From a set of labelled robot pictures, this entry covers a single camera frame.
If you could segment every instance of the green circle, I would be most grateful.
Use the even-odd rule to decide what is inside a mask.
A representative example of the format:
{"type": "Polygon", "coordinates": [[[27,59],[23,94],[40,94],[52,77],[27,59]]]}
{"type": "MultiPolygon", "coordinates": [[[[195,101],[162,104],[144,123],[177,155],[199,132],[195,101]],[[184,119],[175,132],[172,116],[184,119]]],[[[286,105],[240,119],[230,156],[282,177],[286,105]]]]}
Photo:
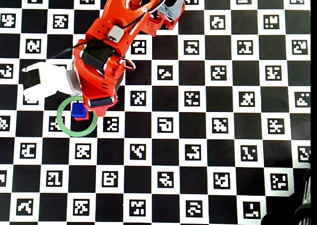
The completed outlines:
{"type": "Polygon", "coordinates": [[[67,105],[69,105],[71,102],[73,101],[83,101],[83,97],[82,96],[73,96],[73,97],[69,97],[68,99],[64,100],[58,107],[57,109],[57,123],[59,125],[59,127],[61,128],[61,130],[66,133],[67,135],[71,136],[71,137],[84,137],[86,135],[88,135],[89,133],[91,133],[92,131],[94,131],[94,129],[96,128],[97,126],[97,123],[98,123],[98,117],[97,117],[97,114],[94,112],[94,118],[93,118],[93,121],[92,123],[90,124],[90,126],[84,130],[84,131],[81,131],[81,132],[75,132],[75,131],[71,131],[69,130],[65,124],[63,123],[63,120],[62,120],[62,113],[65,109],[65,107],[67,105]]]}

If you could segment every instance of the blue block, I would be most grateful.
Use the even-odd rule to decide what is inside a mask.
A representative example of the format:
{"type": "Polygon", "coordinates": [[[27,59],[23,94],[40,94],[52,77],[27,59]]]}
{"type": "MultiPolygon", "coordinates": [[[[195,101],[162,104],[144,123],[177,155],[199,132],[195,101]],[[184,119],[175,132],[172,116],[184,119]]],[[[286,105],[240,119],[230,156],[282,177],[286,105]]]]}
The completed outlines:
{"type": "Polygon", "coordinates": [[[84,106],[84,103],[73,103],[71,115],[76,118],[85,118],[87,109],[84,106]]]}

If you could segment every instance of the green ring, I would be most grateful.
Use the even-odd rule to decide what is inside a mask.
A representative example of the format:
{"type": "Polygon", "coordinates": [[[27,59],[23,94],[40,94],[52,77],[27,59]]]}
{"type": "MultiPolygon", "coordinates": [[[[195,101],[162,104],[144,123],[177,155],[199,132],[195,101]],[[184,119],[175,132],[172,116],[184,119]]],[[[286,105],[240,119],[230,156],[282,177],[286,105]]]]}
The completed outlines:
{"type": "Polygon", "coordinates": [[[97,126],[97,123],[98,123],[98,117],[97,117],[97,114],[94,112],[94,118],[93,118],[93,121],[92,123],[90,124],[90,126],[84,130],[84,131],[81,131],[81,132],[75,132],[75,131],[71,131],[69,130],[65,124],[63,123],[63,120],[62,120],[62,113],[65,109],[65,107],[67,105],[69,105],[71,102],[73,101],[83,101],[83,97],[82,96],[73,96],[73,97],[69,97],[68,99],[64,100],[58,107],[57,109],[57,123],[59,125],[59,127],[61,128],[61,130],[66,133],[67,135],[71,136],[71,137],[84,137],[86,135],[88,135],[89,133],[91,133],[92,131],[94,131],[94,129],[96,128],[97,126]]]}

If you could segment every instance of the black object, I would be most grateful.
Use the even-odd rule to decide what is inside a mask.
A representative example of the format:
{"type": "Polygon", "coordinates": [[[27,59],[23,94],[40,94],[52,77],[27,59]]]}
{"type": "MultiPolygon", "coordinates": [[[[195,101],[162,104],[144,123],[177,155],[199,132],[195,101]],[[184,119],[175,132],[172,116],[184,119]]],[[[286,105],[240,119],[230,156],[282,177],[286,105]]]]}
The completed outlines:
{"type": "Polygon", "coordinates": [[[82,59],[84,63],[95,68],[103,74],[104,65],[108,58],[114,53],[114,49],[102,41],[92,39],[84,49],[82,59]]]}
{"type": "Polygon", "coordinates": [[[40,71],[38,69],[22,72],[22,84],[24,89],[40,84],[40,71]]]}

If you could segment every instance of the checkerboard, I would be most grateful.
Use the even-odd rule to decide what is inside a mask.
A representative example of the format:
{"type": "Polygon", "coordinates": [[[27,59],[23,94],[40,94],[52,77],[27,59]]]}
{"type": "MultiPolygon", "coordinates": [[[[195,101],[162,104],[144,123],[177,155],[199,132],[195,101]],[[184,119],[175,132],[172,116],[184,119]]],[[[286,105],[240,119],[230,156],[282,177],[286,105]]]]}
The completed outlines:
{"type": "MultiPolygon", "coordinates": [[[[0,225],[289,224],[311,150],[310,0],[185,0],[174,30],[137,36],[118,104],[72,138],[56,122],[68,95],[26,101],[19,75],[69,68],[50,58],[106,1],[0,0],[0,225]]],[[[70,106],[63,120],[91,122],[70,106]]]]}

